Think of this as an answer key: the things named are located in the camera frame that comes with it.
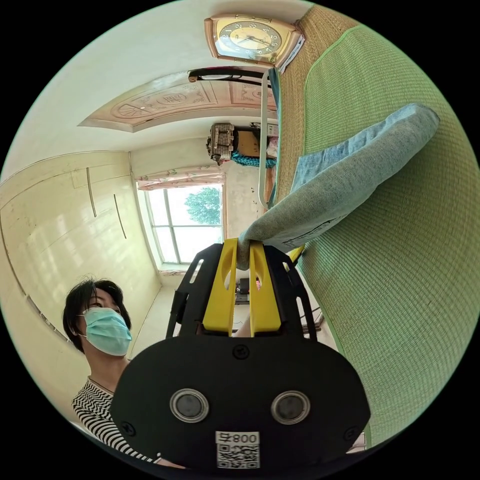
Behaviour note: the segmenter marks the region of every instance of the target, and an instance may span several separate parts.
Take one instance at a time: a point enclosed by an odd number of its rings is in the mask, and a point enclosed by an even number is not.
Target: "surgical mask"
[[[132,334],[119,313],[111,308],[92,307],[81,316],[86,323],[86,335],[82,337],[96,349],[115,357],[127,354]]]

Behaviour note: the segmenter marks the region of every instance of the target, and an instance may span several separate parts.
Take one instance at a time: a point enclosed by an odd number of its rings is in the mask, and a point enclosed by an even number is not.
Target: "yellow plastic part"
[[[292,250],[288,256],[290,257],[290,260],[292,263],[295,263],[295,261],[299,258],[299,256],[302,254],[302,252],[305,250],[305,245],[299,246],[295,250]]]
[[[261,242],[250,242],[250,333],[276,332],[281,325],[272,279]]]
[[[229,238],[223,243],[210,299],[203,317],[203,327],[206,330],[226,332],[229,337],[232,336],[234,324],[238,240]],[[228,288],[225,288],[225,280],[229,273],[230,283]]]

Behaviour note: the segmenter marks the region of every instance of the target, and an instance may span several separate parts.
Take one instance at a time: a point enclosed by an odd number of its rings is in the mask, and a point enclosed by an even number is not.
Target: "window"
[[[146,199],[162,263],[190,264],[198,252],[224,241],[222,185],[152,190]]]

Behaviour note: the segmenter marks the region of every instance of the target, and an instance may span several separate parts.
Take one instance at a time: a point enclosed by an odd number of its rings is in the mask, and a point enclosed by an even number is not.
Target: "striped shirt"
[[[153,462],[135,451],[122,437],[110,416],[113,395],[97,386],[90,379],[72,400],[71,405],[81,424],[103,444],[137,459]]]

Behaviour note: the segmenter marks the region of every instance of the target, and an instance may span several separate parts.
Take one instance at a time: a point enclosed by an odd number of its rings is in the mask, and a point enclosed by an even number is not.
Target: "bed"
[[[473,335],[480,312],[479,169],[452,108],[404,53],[323,7],[312,7],[299,25],[306,41],[297,57],[284,74],[271,69],[262,79],[262,93],[271,83],[279,119],[275,183],[269,198],[260,196],[266,209],[288,196],[299,156],[336,145],[412,102],[440,117],[426,147],[308,242],[298,261],[367,392],[370,448],[423,413]]]

